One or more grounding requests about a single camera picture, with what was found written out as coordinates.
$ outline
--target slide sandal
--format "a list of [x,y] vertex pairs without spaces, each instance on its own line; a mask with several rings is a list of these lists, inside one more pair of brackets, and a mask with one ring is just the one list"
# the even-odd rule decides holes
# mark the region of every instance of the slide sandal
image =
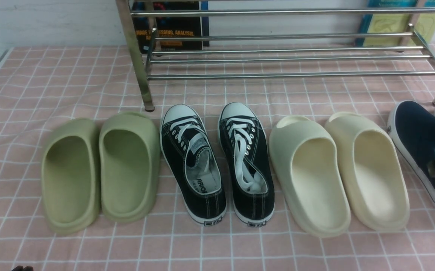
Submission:
[[145,115],[117,114],[99,138],[102,210],[110,220],[131,222],[155,203],[161,148],[159,131]]
[[328,132],[305,117],[284,117],[271,131],[269,154],[296,223],[317,237],[344,233],[350,206]]
[[71,234],[90,225],[100,210],[99,129],[74,119],[54,130],[42,155],[42,201],[49,228]]
[[410,203],[395,146],[388,134],[355,113],[336,113],[325,124],[338,147],[338,166],[357,218],[377,231],[406,226]]

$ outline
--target shoe tongue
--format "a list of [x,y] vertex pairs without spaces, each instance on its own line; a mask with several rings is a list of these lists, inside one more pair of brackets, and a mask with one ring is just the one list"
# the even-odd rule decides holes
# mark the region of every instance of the shoe tongue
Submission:
[[198,172],[209,171],[209,160],[211,158],[211,147],[202,133],[195,134],[189,141],[189,148],[186,157],[186,166],[191,169],[199,169]]

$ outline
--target stainless steel shoe rack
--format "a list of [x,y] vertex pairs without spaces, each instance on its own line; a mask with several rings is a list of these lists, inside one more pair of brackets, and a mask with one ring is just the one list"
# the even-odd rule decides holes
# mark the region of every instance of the stainless steel shoe rack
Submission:
[[[365,9],[284,9],[284,10],[208,10],[208,11],[154,11],[152,2],[145,3],[146,10],[132,12],[128,0],[116,0],[119,16],[129,47],[135,76],[140,87],[142,100],[146,111],[153,111],[150,80],[208,80],[208,79],[269,79],[269,78],[310,78],[310,77],[347,77],[347,76],[435,76],[435,54],[417,32],[414,25],[420,14],[435,13],[435,8],[426,8],[426,0],[418,0],[412,8],[365,8]],[[267,35],[267,36],[209,36],[209,37],[159,37],[154,27],[156,17],[214,17],[214,16],[247,16],[247,15],[323,15],[323,14],[410,14],[408,28],[403,33],[330,33],[330,34],[304,34],[304,35]],[[139,44],[135,36],[133,17],[147,17],[152,28],[150,49],[145,63],[139,50]],[[304,38],[386,38],[401,37],[399,46],[382,47],[337,47],[337,48],[302,48],[302,49],[273,49],[273,50],[203,50],[203,51],[154,51],[154,45],[159,41],[238,41],[238,40],[296,40]],[[407,46],[413,40],[415,46]],[[369,52],[369,51],[416,51],[415,54],[393,53],[384,55],[322,55],[301,56],[285,58],[252,58],[240,59],[188,59],[188,55],[216,55],[216,54],[240,54],[246,53],[319,53],[319,52]],[[156,59],[156,55],[183,55],[178,59]],[[396,70],[387,72],[304,72],[304,73],[247,73],[247,74],[193,74],[193,75],[152,75],[152,65],[195,65],[195,64],[225,64],[225,63],[252,63],[252,62],[300,62],[300,61],[361,61],[361,60],[428,60],[433,70]]]

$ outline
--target pink grid tablecloth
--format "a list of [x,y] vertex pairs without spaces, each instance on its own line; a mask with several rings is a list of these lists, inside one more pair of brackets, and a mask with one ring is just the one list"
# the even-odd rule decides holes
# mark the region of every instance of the pink grid tablecloth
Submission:
[[[310,72],[325,70],[430,69],[424,62],[330,62],[208,65],[155,72]],[[232,204],[223,221],[201,228],[188,216],[166,163],[157,201],[147,218],[116,224],[104,216],[71,236],[52,233],[43,217],[40,150],[53,129],[71,118],[102,124],[122,110],[143,111],[125,47],[15,48],[0,69],[0,271],[31,265],[46,271],[435,271],[435,209],[422,184],[403,164],[411,218],[405,230],[378,234],[352,218],[348,233],[311,237],[297,226],[275,180],[276,211],[263,228],[247,228]],[[159,125],[178,103],[203,118],[229,190],[227,166],[217,147],[217,120],[226,103],[249,105],[267,129],[284,115],[323,123],[336,111],[353,111],[384,126],[398,101],[427,103],[435,77],[227,80],[155,82]]]

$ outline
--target book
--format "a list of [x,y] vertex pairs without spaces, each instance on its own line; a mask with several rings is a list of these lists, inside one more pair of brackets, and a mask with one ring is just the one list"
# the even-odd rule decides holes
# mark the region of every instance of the book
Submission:
[[[415,7],[417,0],[369,0],[370,8]],[[425,7],[435,7],[435,0],[427,0]],[[360,24],[359,33],[405,32],[410,14],[366,14]],[[426,41],[435,34],[435,14],[421,14],[415,28]],[[395,46],[400,38],[357,38],[356,46]]]
[[[154,2],[155,11],[200,10],[200,3],[193,2]],[[145,10],[144,2],[134,2],[132,11]],[[147,53],[151,41],[149,20],[146,17],[133,18],[135,35],[141,53]],[[201,37],[200,17],[157,17],[158,35],[161,37]],[[161,41],[163,51],[202,50],[201,41]]]

